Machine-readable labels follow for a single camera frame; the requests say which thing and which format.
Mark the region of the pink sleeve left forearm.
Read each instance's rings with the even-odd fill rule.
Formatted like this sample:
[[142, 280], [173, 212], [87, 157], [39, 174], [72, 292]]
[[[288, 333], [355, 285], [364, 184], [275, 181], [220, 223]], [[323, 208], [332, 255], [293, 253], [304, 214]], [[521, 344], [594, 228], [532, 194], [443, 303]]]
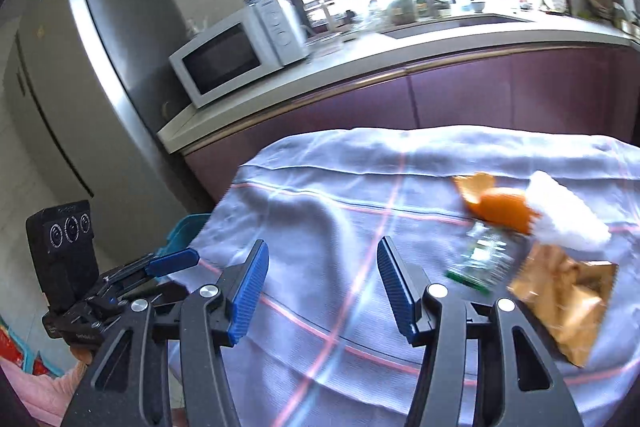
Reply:
[[76, 365], [61, 377], [34, 375], [25, 373], [17, 365], [1, 359], [1, 374], [24, 405], [29, 416], [39, 426], [59, 426], [66, 413], [70, 400], [85, 376], [88, 365], [78, 361]]

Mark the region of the person's left hand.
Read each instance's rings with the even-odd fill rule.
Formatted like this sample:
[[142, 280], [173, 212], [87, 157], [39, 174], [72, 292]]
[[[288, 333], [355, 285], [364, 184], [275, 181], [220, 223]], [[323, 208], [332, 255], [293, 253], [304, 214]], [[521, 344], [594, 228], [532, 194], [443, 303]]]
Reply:
[[84, 347], [70, 347], [72, 355], [82, 364], [90, 365], [93, 361], [93, 353]]

